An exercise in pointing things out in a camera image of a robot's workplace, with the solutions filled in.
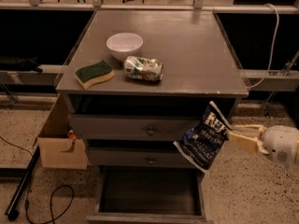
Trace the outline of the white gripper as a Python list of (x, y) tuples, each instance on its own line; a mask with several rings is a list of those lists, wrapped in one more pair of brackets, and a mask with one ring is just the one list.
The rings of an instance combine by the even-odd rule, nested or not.
[(252, 154), (266, 157), (287, 166), (299, 164), (299, 130), (289, 126), (235, 125), (228, 140)]

